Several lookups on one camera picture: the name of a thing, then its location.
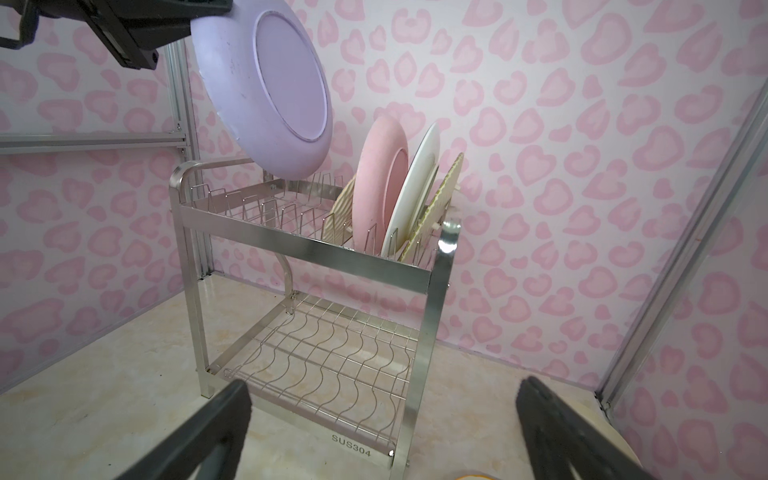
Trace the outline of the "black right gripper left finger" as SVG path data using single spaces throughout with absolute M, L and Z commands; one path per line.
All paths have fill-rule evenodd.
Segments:
M 252 413 L 247 385 L 235 380 L 121 479 L 233 479 Z

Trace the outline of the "green rimmed woven bamboo plate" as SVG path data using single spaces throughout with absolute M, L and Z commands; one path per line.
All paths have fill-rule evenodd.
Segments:
M 406 242 L 399 261 L 418 266 L 426 255 L 432 232 L 440 228 L 439 220 L 445 213 L 453 193 L 457 190 L 458 179 L 463 167 L 464 153 L 461 152 L 448 170 L 431 202 L 420 216 L 414 232 Z

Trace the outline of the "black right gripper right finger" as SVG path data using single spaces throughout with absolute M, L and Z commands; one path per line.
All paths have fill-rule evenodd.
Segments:
M 628 456 L 534 376 L 524 379 L 516 408 L 537 479 L 650 479 Z

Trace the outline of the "brown woven bamboo plate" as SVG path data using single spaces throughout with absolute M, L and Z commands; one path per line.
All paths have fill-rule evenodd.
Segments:
M 345 185 L 323 222 L 321 240 L 344 245 L 352 237 L 352 206 L 356 177 Z

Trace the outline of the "pink bear plate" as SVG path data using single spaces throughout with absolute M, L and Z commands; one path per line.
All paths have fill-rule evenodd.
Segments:
M 378 255 L 408 173 L 408 142 L 389 115 L 376 119 L 365 139 L 352 202 L 354 248 Z

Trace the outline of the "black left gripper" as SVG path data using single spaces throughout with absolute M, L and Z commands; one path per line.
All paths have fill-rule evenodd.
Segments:
M 124 68 L 154 70 L 158 49 L 191 34 L 192 21 L 228 14 L 232 0 L 29 0 L 3 1 L 20 15 L 16 39 L 1 47 L 20 50 L 33 43 L 42 17 L 87 24 Z

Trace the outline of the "orange rimmed star plate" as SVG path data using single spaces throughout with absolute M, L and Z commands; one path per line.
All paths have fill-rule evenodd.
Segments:
M 455 480 L 497 480 L 497 478 L 482 472 L 462 472 Z

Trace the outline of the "purple bear plate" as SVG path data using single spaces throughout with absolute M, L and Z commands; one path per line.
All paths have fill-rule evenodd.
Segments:
M 316 173 L 330 150 L 332 106 L 307 31 L 284 1 L 235 1 L 195 19 L 191 39 L 207 94 L 236 143 L 283 179 Z

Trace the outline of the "white plate orange sunburst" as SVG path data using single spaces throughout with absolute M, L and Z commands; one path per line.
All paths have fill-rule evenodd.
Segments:
M 440 155 L 440 127 L 427 130 L 415 154 L 394 206 L 381 254 L 392 257 L 415 232 L 418 215 L 432 188 Z

